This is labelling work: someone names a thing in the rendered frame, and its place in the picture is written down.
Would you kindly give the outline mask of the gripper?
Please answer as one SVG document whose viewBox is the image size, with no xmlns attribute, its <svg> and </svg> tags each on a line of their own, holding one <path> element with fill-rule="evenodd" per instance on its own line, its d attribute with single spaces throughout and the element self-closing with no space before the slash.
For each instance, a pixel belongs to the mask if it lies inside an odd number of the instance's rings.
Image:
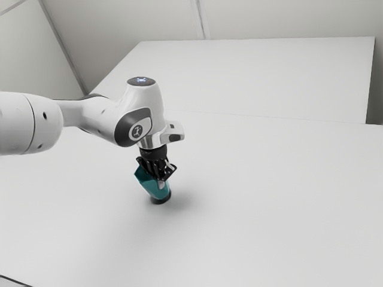
<svg viewBox="0 0 383 287">
<path fill-rule="evenodd" d="M 162 145 L 155 149 L 139 149 L 140 156 L 136 158 L 139 166 L 158 181 L 158 188 L 162 190 L 171 175 L 176 171 L 177 167 L 168 160 L 167 145 Z"/>
</svg>

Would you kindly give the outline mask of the teal faceted mug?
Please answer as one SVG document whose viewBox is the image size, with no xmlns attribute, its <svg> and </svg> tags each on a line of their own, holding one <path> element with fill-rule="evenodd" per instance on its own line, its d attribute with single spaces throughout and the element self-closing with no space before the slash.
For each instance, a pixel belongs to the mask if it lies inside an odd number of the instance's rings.
<svg viewBox="0 0 383 287">
<path fill-rule="evenodd" d="M 134 175 L 139 184 L 149 194 L 152 204 L 163 204 L 171 198 L 171 189 L 167 181 L 165 181 L 164 188 L 160 190 L 158 180 L 149 175 L 141 166 L 136 169 Z"/>
</svg>

